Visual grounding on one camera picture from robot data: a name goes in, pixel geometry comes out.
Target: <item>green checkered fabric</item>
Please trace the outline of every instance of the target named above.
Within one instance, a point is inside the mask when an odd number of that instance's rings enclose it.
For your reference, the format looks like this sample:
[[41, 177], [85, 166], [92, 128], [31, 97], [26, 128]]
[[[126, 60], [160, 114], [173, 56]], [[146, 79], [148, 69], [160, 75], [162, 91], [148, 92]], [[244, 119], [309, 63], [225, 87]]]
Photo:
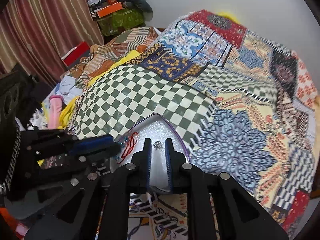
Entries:
[[119, 66], [85, 92], [75, 126], [80, 139], [108, 133], [116, 138], [158, 113], [190, 144], [212, 103], [193, 88], [163, 80], [148, 69]]

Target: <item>striped curtain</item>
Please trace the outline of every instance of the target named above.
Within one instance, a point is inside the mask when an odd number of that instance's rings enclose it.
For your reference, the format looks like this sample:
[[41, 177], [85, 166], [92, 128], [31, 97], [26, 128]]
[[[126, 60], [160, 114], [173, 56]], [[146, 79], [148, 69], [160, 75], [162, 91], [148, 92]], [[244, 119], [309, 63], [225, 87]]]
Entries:
[[10, 0], [0, 14], [0, 71], [19, 63], [53, 86], [66, 68], [60, 58], [80, 42], [103, 44], [87, 0]]

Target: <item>white wall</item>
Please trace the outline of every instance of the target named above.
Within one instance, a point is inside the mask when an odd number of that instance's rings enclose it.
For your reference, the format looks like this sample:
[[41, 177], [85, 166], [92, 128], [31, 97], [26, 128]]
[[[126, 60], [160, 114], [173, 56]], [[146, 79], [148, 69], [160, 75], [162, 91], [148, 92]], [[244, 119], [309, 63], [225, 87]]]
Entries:
[[304, 0], [146, 0], [153, 9], [147, 22], [165, 28], [190, 11], [227, 11], [259, 35], [297, 51], [320, 91], [320, 26]]

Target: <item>checkered pattern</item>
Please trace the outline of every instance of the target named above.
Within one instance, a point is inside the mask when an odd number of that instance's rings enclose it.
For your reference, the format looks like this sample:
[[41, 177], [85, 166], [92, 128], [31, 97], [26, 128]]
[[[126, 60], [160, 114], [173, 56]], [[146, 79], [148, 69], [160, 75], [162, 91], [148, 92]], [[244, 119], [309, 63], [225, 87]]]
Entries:
[[84, 95], [75, 125], [80, 139], [123, 135], [152, 113], [172, 123], [187, 143], [198, 130], [212, 99], [187, 85], [163, 80], [140, 66], [119, 66]]
[[277, 88], [267, 83], [257, 82], [241, 77], [230, 71], [225, 71], [215, 65], [209, 64], [200, 74], [201, 78], [210, 80], [216, 87], [225, 89], [246, 89], [248, 92], [260, 97], [266, 97], [271, 103], [277, 101]]
[[285, 210], [291, 208], [297, 190], [311, 191], [315, 164], [310, 151], [301, 150], [293, 143], [289, 143], [289, 152], [291, 169], [273, 202]]

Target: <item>jewelry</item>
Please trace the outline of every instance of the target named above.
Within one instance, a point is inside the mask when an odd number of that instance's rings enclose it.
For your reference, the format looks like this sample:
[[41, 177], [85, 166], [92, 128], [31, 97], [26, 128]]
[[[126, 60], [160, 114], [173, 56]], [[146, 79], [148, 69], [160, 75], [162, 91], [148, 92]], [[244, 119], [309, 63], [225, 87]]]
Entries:
[[124, 141], [124, 142], [121, 142], [121, 143], [120, 143], [120, 147], [121, 147], [121, 148], [124, 148], [125, 144], [128, 142], [128, 138], [125, 137], [123, 141]]
[[162, 149], [162, 144], [160, 141], [156, 141], [154, 144], [153, 144], [153, 147], [155, 148], [155, 150], [160, 150]]
[[132, 135], [130, 135], [128, 138], [124, 138], [124, 143], [127, 143], [127, 146], [125, 147], [123, 154], [121, 155], [121, 161], [117, 162], [118, 164], [120, 164], [121, 162], [124, 161], [124, 159], [130, 154], [132, 153], [134, 146], [137, 144], [138, 141], [138, 133], [134, 132]]

